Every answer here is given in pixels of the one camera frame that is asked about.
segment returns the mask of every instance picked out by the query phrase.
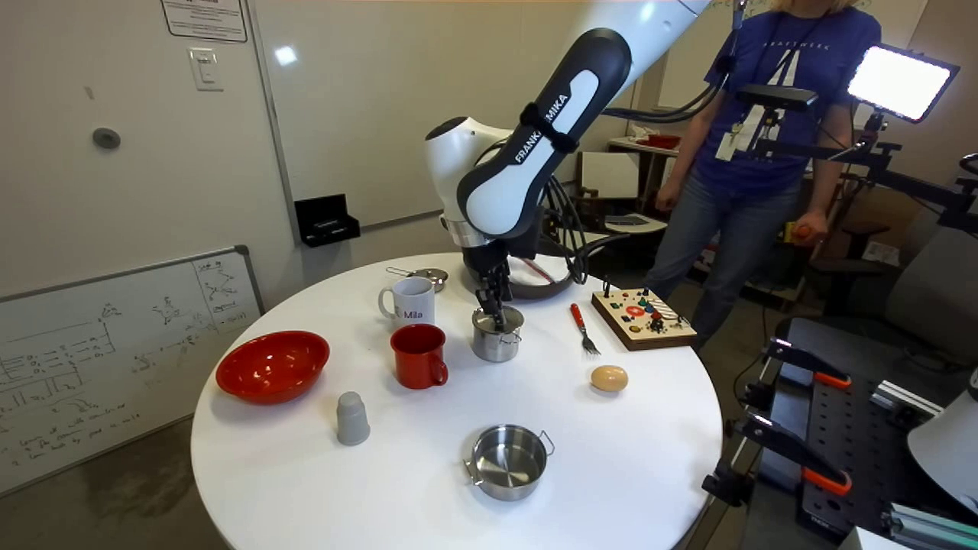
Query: blue shirt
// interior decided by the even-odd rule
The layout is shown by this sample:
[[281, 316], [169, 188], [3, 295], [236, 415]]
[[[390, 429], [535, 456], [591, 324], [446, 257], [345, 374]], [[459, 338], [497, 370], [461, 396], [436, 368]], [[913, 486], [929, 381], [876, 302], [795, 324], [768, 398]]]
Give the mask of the blue shirt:
[[720, 188], [735, 195], [768, 195], [784, 191], [804, 178], [809, 155], [776, 152], [771, 160], [735, 152], [717, 160], [725, 139], [740, 129], [753, 129], [761, 106], [735, 99], [742, 85], [795, 85], [816, 93], [809, 111], [787, 111], [776, 127], [776, 142], [819, 144], [822, 120], [832, 105], [854, 105], [845, 85], [868, 46], [879, 43], [879, 21], [859, 10], [841, 10], [822, 19], [795, 19], [787, 12], [761, 12], [745, 19], [735, 40], [726, 40], [734, 70], [726, 84], [717, 66], [707, 74], [707, 84], [725, 85], [725, 102], [712, 120], [712, 129], [698, 152], [693, 176], [707, 188]]

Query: food item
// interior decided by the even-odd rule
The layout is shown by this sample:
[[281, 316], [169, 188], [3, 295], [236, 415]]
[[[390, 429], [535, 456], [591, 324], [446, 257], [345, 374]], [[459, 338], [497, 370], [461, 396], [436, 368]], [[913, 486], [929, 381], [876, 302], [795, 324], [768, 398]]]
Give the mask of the food item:
[[613, 368], [613, 365], [601, 365], [597, 370], [591, 370], [591, 386], [597, 391], [623, 391], [629, 386], [629, 374], [623, 368]]

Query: person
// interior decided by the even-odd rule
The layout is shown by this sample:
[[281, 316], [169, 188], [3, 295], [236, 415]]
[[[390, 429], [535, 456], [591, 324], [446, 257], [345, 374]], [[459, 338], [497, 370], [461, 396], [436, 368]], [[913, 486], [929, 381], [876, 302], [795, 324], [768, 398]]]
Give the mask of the person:
[[[709, 67], [715, 99], [687, 122], [672, 172], [653, 195], [669, 213], [669, 229], [646, 274], [648, 290], [669, 301], [672, 287], [717, 235], [717, 253], [689, 316], [698, 349], [729, 316], [740, 287], [754, 274], [787, 217], [801, 210], [795, 243], [814, 246], [828, 232], [828, 209], [841, 165], [801, 152], [747, 152], [753, 139], [801, 146], [851, 144], [854, 102], [845, 94], [868, 46], [879, 43], [879, 21], [851, 0], [782, 0], [742, 19]], [[807, 89], [807, 111], [782, 111], [776, 127], [761, 127], [764, 106], [735, 99], [742, 85]]]

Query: red mug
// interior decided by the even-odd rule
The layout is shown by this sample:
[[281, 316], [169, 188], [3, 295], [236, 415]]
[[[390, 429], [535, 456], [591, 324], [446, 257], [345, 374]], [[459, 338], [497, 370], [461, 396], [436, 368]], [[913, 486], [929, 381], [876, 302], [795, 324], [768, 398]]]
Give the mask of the red mug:
[[444, 360], [446, 332], [434, 324], [410, 324], [393, 331], [393, 368], [402, 388], [432, 388], [449, 381]]

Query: gray cup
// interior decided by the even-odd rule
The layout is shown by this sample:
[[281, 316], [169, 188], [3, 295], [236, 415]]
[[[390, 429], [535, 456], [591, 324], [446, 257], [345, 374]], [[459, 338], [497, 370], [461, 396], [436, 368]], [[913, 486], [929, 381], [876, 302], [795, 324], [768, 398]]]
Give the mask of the gray cup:
[[470, 349], [483, 360], [505, 365], [505, 360], [517, 357], [519, 327], [522, 327], [522, 316], [517, 310], [502, 307], [502, 327], [495, 327], [491, 316], [486, 316], [486, 313], [474, 313], [470, 324], [474, 324]]
[[365, 408], [357, 391], [338, 396], [335, 426], [335, 441], [345, 447], [357, 447], [371, 436]]

